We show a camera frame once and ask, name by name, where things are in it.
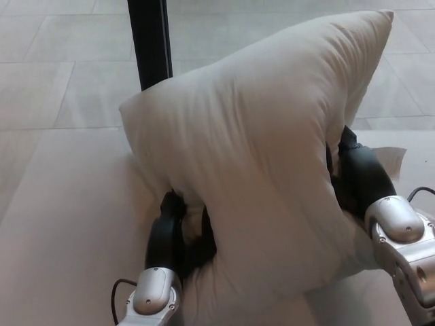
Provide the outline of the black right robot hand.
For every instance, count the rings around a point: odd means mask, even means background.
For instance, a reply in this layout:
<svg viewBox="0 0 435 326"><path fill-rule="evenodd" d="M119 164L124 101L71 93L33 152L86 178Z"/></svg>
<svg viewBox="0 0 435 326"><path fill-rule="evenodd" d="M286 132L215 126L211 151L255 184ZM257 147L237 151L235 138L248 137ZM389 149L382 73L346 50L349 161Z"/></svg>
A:
<svg viewBox="0 0 435 326"><path fill-rule="evenodd" d="M364 220L367 208L376 201L395 196L396 189L375 153L358 142L356 134L344 127L338 144L338 174L332 154L326 148L327 169L339 206Z"/></svg>

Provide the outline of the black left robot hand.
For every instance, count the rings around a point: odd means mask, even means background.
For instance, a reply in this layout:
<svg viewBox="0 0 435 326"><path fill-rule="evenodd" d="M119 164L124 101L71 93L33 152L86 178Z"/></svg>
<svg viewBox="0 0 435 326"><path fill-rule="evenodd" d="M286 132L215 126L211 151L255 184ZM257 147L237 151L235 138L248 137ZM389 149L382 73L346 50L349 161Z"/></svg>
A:
<svg viewBox="0 0 435 326"><path fill-rule="evenodd" d="M184 242L182 223L187 214L184 199L175 191L167 192L160 203L160 216L152 224L145 254L145 268L167 268L186 287L188 279L215 257L217 247L207 209L201 217L201 235Z"/></svg>

